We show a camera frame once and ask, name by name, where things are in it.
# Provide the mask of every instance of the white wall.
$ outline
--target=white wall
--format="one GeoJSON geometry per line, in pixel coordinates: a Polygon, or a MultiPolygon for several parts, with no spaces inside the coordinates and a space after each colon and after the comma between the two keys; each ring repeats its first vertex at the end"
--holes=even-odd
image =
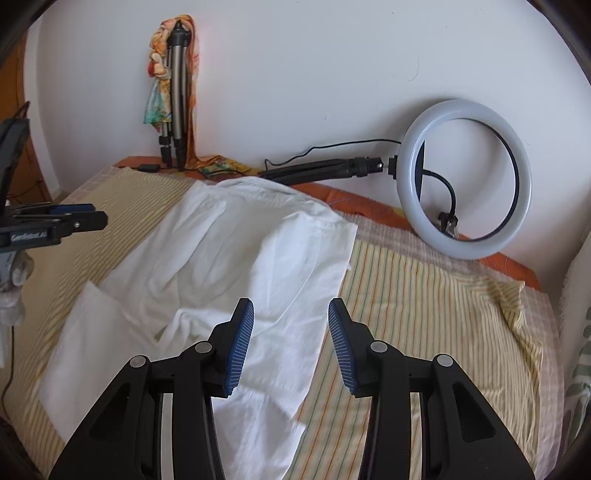
{"type": "MultiPolygon", "coordinates": [[[[590,218],[591,87],[525,0],[60,0],[41,25],[37,80],[62,187],[127,155],[158,154],[157,134],[142,124],[148,42],[181,13],[194,16],[202,45],[199,154],[260,166],[314,144],[400,139],[440,99],[498,111],[527,148],[534,185],[527,222],[505,252],[556,296],[590,218]]],[[[512,172],[483,128],[442,127],[426,165],[456,189],[463,233],[486,233],[504,217],[512,172]]],[[[386,174],[333,184],[398,203],[386,174]]],[[[446,195],[425,181],[429,212],[447,208],[446,195]]]]}
{"type": "Polygon", "coordinates": [[[30,118],[31,140],[39,162],[39,168],[45,179],[45,183],[52,196],[60,193],[60,185],[56,172],[53,169],[51,155],[45,141],[45,133],[41,124],[39,113],[39,91],[37,82],[37,51],[39,45],[39,32],[42,19],[36,21],[27,32],[25,45],[25,58],[23,65],[25,100],[31,102],[28,116],[30,118]]]}

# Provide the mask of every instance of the white ring light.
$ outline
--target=white ring light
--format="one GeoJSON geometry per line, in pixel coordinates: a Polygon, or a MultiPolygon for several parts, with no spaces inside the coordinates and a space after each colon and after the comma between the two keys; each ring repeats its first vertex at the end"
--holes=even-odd
{"type": "Polygon", "coordinates": [[[504,248],[515,237],[525,220],[531,199],[530,163],[523,143],[509,123],[484,105],[468,100],[447,100],[425,110],[409,127],[398,151],[396,183],[404,215],[425,243],[450,257],[476,260],[488,257],[504,248]],[[507,147],[516,167],[515,194],[517,202],[502,228],[481,239],[463,241],[441,233],[427,218],[418,201],[414,171],[418,151],[427,133],[450,120],[467,119],[493,130],[507,147]]]}

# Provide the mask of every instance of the black clamp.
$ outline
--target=black clamp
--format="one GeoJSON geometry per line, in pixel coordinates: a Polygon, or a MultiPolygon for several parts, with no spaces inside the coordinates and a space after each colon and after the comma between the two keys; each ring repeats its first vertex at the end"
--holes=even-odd
{"type": "MultiPolygon", "coordinates": [[[[26,118],[11,118],[0,124],[0,254],[56,245],[73,233],[102,230],[108,222],[106,213],[95,211],[89,203],[6,206],[10,184],[28,136],[29,120],[26,118]]],[[[10,257],[5,258],[9,259],[6,263],[12,261],[10,257]]]]}
{"type": "MultiPolygon", "coordinates": [[[[394,180],[396,180],[396,167],[398,164],[398,156],[395,155],[392,158],[389,159],[388,162],[388,175],[391,175],[392,178],[394,180]]],[[[447,187],[447,189],[449,190],[449,193],[452,197],[452,207],[449,211],[449,213],[447,212],[441,212],[439,213],[437,220],[439,220],[439,231],[441,233],[445,233],[448,236],[451,236],[453,238],[457,237],[457,217],[455,215],[456,213],[456,194],[453,191],[453,188],[451,186],[451,184],[445,179],[443,178],[441,175],[432,172],[430,170],[426,170],[424,168],[425,165],[425,142],[423,142],[423,144],[421,145],[421,148],[418,151],[418,156],[417,156],[417,166],[414,170],[414,184],[415,184],[415,188],[417,189],[417,196],[418,199],[421,199],[421,189],[422,189],[422,185],[423,185],[423,176],[430,176],[430,177],[434,177],[437,180],[443,182],[443,184],[447,187]]]]}
{"type": "Polygon", "coordinates": [[[343,382],[372,397],[360,480],[408,479],[410,392],[420,393],[423,480],[534,480],[519,446],[451,356],[432,362],[375,341],[345,303],[329,306],[329,327],[343,382]]]}
{"type": "Polygon", "coordinates": [[[254,324],[240,299],[229,322],[178,357],[133,357],[90,409],[49,480],[160,480],[165,393],[173,394],[173,469],[177,479],[223,480],[211,397],[237,386],[254,324]]]}

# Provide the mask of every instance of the mattress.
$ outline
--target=mattress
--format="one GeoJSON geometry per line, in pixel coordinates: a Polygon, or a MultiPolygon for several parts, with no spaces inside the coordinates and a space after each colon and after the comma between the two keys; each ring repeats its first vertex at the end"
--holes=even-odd
{"type": "MultiPolygon", "coordinates": [[[[65,239],[62,245],[32,252],[36,267],[33,277],[23,291],[28,315],[26,322],[16,330],[15,378],[7,394],[7,410],[23,445],[44,475],[50,472],[63,448],[63,442],[38,402],[37,388],[78,292],[86,280],[100,282],[139,241],[145,238],[189,186],[183,178],[141,174],[127,169],[106,169],[67,201],[84,200],[107,211],[107,229],[103,232],[75,235],[65,239]]],[[[333,208],[342,209],[343,215],[359,226],[355,246],[358,255],[352,262],[352,270],[348,273],[343,288],[350,282],[350,292],[346,295],[348,306],[352,312],[358,313],[356,320],[365,321],[370,327],[381,329],[390,325],[394,331],[394,322],[402,325],[401,317],[397,320],[395,316],[390,315],[388,308],[384,308],[382,297],[376,298],[375,288],[371,290],[368,287],[375,277],[369,273],[370,266],[374,264],[377,265],[378,271],[382,271],[381,275],[384,277],[388,264],[392,273],[395,259],[398,259],[400,264],[400,259],[407,258],[410,264],[415,265],[409,273],[414,277],[421,268],[433,272],[433,275],[435,272],[438,275],[453,274],[455,278],[464,275],[473,285],[477,285],[478,282],[485,282],[489,286],[513,284],[515,288],[513,275],[507,275],[510,270],[508,266],[513,265],[512,271],[516,272],[514,276],[517,280],[524,280],[529,285],[523,287],[520,284],[517,300],[518,308],[523,312],[522,323],[535,348],[527,351],[527,348],[524,350],[520,347],[513,350],[513,355],[519,359],[518,362],[528,364],[527,371],[530,373],[526,376],[533,392],[533,414],[529,420],[520,420],[517,412],[521,405],[518,399],[515,399],[504,410],[503,415],[513,416],[513,421],[517,420],[518,427],[524,424],[527,426],[526,430],[530,430],[529,436],[524,436],[529,438],[528,443],[522,448],[535,466],[537,476],[543,478],[556,462],[564,392],[561,365],[557,356],[556,323],[547,296],[536,289],[535,278],[531,278],[526,269],[515,266],[509,259],[504,262],[495,260],[495,269],[482,262],[458,261],[445,257],[424,245],[411,232],[388,226],[397,220],[393,220],[392,215],[385,214],[385,206],[327,187],[319,188],[319,192],[312,192],[315,193],[314,196],[324,200],[329,199],[329,196],[338,196],[341,201],[334,203],[333,208]],[[376,213],[382,223],[372,219],[376,213]],[[505,272],[499,271],[503,263],[505,272]],[[351,279],[354,278],[360,280],[353,282],[351,279]],[[367,299],[368,304],[375,306],[374,309],[370,309],[371,312],[383,312],[383,316],[376,317],[370,310],[356,308],[356,302],[361,298],[367,299]]],[[[394,345],[397,344],[396,338],[385,339],[391,340],[394,345]]],[[[516,345],[527,345],[527,342],[517,342],[516,345]]],[[[419,348],[416,353],[411,347],[405,353],[428,356],[432,352],[419,348]]],[[[462,348],[449,353],[461,357],[462,348]]],[[[332,344],[325,342],[312,388],[299,413],[299,419],[307,424],[306,438],[302,441],[300,451],[286,478],[325,478],[322,476],[325,474],[331,478],[356,477],[359,455],[352,451],[357,452],[361,448],[359,445],[363,445],[364,442],[363,420],[366,406],[363,406],[363,401],[348,399],[346,405],[358,403],[356,410],[351,410],[355,412],[355,417],[351,419],[348,408],[345,409],[340,403],[340,399],[345,398],[339,390],[344,388],[342,383],[337,385],[338,382],[332,382],[328,390],[323,387],[321,377],[325,377],[326,374],[334,376],[335,365],[332,344]],[[317,420],[326,417],[329,410],[330,414],[335,415],[335,420],[330,422],[332,433],[324,435],[327,432],[326,422],[317,420]],[[348,434],[346,441],[338,434],[342,430],[348,434]],[[318,440],[309,441],[314,438],[323,439],[322,448],[317,446],[318,440]],[[333,466],[337,461],[338,468],[333,466]],[[315,466],[303,467],[310,462],[315,466]]],[[[417,436],[414,436],[414,459],[420,457],[419,443],[417,436]]]]}

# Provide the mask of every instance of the yellow striped fabric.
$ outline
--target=yellow striped fabric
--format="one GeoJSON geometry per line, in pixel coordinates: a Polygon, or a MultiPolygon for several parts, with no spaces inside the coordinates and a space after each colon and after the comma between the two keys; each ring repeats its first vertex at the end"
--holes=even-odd
{"type": "Polygon", "coordinates": [[[84,199],[108,214],[104,231],[72,235],[61,245],[30,251],[35,270],[22,291],[27,318],[15,329],[15,375],[6,404],[18,437],[43,475],[49,475],[64,445],[37,392],[76,297],[86,280],[101,282],[190,186],[175,178],[122,170],[84,199]]]}
{"type": "MultiPolygon", "coordinates": [[[[63,449],[37,398],[63,322],[89,279],[99,283],[178,202],[189,183],[118,172],[84,200],[107,211],[103,232],[32,251],[35,272],[23,296],[27,320],[17,329],[15,379],[7,407],[31,459],[47,476],[63,449]]],[[[528,333],[516,282],[448,273],[357,240],[341,296],[355,320],[407,355],[451,354],[494,406],[530,463],[537,451],[541,349],[528,333]]],[[[307,425],[286,479],[356,478],[368,400],[345,390],[327,337],[311,390],[300,409],[307,425]]],[[[413,432],[419,432],[413,399],[413,432]]],[[[420,438],[413,435],[413,476],[420,477],[420,438]]]]}
{"type": "MultiPolygon", "coordinates": [[[[449,273],[362,241],[355,242],[351,266],[341,288],[351,317],[406,355],[451,354],[534,466],[542,350],[525,323],[522,283],[449,273]]],[[[285,480],[357,478],[370,403],[353,398],[343,385],[327,335],[300,409],[307,430],[285,480]]],[[[418,395],[411,407],[410,478],[420,479],[418,395]]]]}

